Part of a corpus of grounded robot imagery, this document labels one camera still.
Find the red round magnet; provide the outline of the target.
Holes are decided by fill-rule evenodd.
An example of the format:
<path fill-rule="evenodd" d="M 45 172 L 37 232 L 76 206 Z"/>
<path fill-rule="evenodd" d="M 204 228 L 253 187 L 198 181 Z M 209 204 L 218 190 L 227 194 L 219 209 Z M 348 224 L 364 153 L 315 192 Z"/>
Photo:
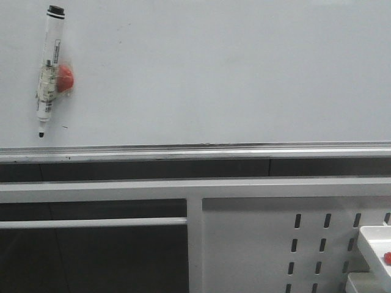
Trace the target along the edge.
<path fill-rule="evenodd" d="M 72 69 L 65 65 L 59 65 L 57 74 L 57 92 L 63 93 L 72 89 L 74 84 L 74 75 Z"/>

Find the white whiteboard marker pen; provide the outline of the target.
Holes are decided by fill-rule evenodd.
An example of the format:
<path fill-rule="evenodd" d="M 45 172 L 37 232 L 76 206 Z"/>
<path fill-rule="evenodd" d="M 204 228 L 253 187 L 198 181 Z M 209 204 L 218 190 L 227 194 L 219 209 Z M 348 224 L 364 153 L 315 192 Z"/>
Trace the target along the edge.
<path fill-rule="evenodd" d="M 43 138 L 57 96 L 57 75 L 64 31 L 64 8 L 50 5 L 46 11 L 45 41 L 35 94 L 38 136 Z"/>

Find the white whiteboard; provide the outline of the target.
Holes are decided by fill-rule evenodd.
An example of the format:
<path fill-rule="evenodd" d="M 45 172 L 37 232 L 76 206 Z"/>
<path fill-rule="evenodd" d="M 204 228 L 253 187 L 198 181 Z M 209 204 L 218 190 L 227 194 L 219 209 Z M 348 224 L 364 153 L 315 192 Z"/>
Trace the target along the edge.
<path fill-rule="evenodd" d="M 385 142 L 389 1 L 57 1 L 70 96 L 38 136 L 48 1 L 1 2 L 1 146 Z"/>

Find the white perforated metal panel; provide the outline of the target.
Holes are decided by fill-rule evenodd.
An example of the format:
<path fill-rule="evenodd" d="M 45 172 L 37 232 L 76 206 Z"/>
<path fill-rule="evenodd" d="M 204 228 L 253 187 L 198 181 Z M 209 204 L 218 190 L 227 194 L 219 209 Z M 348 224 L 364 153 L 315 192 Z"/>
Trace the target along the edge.
<path fill-rule="evenodd" d="M 203 202 L 205 292 L 343 292 L 366 272 L 359 229 L 382 225 L 390 198 L 226 198 Z"/>

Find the white plastic bin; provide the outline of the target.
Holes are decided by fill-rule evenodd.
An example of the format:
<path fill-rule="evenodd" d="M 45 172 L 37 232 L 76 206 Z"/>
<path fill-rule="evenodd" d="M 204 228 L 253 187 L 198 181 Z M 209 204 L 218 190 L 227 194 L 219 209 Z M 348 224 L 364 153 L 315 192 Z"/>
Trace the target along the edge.
<path fill-rule="evenodd" d="M 345 286 L 347 293 L 386 293 L 378 279 L 370 272 L 351 272 Z"/>
<path fill-rule="evenodd" d="M 357 247 L 379 285 L 390 292 L 390 265 L 384 261 L 390 252 L 390 226 L 361 226 Z"/>

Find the lower white plastic bin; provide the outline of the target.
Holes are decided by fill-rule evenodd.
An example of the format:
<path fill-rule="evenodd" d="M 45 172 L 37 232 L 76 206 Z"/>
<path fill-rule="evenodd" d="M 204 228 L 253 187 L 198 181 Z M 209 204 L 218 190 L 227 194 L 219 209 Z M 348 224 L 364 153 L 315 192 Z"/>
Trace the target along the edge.
<path fill-rule="evenodd" d="M 386 293 L 378 279 L 370 272 L 351 272 L 345 286 L 347 293 Z"/>

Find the small red object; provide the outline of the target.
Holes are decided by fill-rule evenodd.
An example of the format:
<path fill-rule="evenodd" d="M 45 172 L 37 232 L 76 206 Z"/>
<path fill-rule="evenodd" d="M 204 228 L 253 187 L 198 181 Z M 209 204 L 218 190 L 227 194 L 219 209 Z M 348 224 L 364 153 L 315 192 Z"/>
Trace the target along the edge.
<path fill-rule="evenodd" d="M 383 258 L 384 258 L 384 262 L 388 266 L 390 266 L 391 265 L 391 252 L 389 251 L 389 252 L 385 253 Z"/>

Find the white metal frame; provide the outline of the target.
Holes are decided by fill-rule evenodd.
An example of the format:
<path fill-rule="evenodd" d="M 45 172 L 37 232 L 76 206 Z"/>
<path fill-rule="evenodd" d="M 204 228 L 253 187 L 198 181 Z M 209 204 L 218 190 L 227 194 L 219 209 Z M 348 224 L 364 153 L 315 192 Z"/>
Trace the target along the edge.
<path fill-rule="evenodd" d="M 249 178 L 81 181 L 1 184 L 1 203 L 162 200 L 187 201 L 189 290 L 204 292 L 204 198 L 319 198 L 390 195 L 389 177 Z"/>

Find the aluminium whiteboard tray rail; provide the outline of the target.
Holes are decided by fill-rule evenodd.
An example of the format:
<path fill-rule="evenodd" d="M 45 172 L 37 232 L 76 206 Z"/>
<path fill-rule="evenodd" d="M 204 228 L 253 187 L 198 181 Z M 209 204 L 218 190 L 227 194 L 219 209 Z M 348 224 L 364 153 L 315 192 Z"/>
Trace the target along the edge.
<path fill-rule="evenodd" d="M 389 156 L 390 142 L 203 143 L 198 145 L 1 148 L 1 162 L 4 164 Z"/>

